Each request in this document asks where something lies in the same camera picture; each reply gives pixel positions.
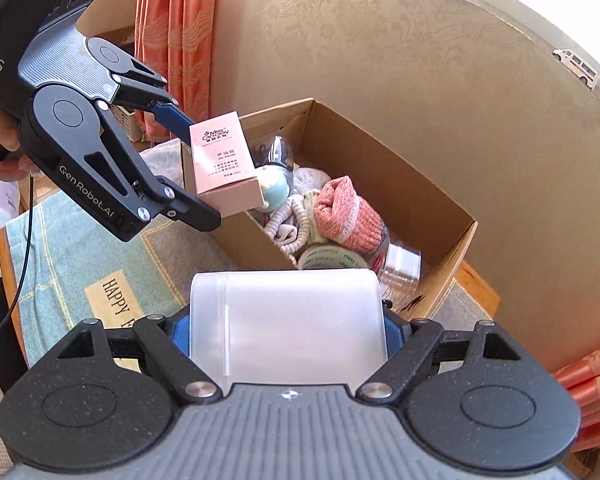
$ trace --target cardboard box flap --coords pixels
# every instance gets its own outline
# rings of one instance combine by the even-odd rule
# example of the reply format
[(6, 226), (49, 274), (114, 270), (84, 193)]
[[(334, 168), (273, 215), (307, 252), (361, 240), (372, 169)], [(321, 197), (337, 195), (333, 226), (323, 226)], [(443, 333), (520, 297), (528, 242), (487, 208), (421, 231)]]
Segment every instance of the cardboard box flap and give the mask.
[(416, 290), (416, 298), (421, 296), (422, 299), (412, 309), (400, 313), (404, 319), (431, 318), (435, 315), (456, 270), (464, 259), (477, 227), (478, 222), (474, 222), (454, 249), (420, 281), (418, 290)]
[(289, 141), (297, 156), (313, 104), (314, 100), (309, 98), (241, 117), (247, 145), (252, 148), (273, 135), (280, 135)]
[(406, 160), (319, 102), (312, 107), (301, 153), (319, 160), (332, 178), (348, 174), (392, 232), (434, 266), (474, 223)]
[(240, 270), (293, 270), (296, 267), (272, 242), (248, 213), (222, 219), (212, 236)]

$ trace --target human hand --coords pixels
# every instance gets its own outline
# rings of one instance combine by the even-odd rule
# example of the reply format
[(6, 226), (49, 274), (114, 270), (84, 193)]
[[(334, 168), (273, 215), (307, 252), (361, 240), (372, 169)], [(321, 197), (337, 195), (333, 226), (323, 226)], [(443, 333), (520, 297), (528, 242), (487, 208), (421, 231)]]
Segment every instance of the human hand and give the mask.
[[(18, 125), (13, 117), (0, 108), (0, 144), (10, 152), (15, 152), (20, 147), (18, 139)], [(23, 155), (19, 160), (3, 160), (0, 162), (0, 180), (13, 182), (21, 180), (30, 173), (39, 173), (40, 170)]]

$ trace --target black cable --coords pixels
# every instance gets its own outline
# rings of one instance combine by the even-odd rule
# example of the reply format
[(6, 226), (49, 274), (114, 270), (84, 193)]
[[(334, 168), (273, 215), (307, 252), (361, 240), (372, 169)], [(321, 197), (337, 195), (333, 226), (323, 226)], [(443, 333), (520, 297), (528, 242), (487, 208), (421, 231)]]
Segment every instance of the black cable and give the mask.
[(20, 283), (18, 284), (18, 290), (16, 290), (16, 295), (13, 298), (13, 303), (9, 307), (9, 311), (7, 315), (2, 318), (0, 322), (0, 330), (7, 324), (7, 322), (11, 319), (11, 314), (16, 308), (18, 304), (18, 298), (20, 297), (20, 291), (22, 290), (22, 285), (24, 284), (24, 277), (27, 274), (27, 264), (29, 263), (29, 251), (31, 250), (31, 234), (33, 231), (33, 176), (29, 177), (29, 234), (27, 235), (27, 249), (24, 253), (24, 264), (22, 265), (22, 274), (20, 275)]

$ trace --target white toy van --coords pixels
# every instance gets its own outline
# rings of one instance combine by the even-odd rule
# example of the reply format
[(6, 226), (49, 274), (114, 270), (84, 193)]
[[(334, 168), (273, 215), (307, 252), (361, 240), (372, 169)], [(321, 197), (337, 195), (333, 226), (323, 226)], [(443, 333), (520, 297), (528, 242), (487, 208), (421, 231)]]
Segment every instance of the white toy van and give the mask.
[(573, 50), (566, 48), (554, 50), (554, 57), (563, 65), (566, 65), (590, 90), (596, 87), (600, 74), (589, 63), (583, 61), (580, 56), (574, 54)]

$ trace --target pink knitted sock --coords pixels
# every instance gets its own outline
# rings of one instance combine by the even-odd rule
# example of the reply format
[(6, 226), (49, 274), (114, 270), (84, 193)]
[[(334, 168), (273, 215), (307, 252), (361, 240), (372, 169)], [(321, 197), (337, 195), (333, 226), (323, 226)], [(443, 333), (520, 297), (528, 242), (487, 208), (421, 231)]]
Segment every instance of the pink knitted sock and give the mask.
[(357, 253), (371, 253), (382, 241), (384, 222), (358, 196), (348, 176), (325, 184), (315, 202), (314, 217), (322, 236)]

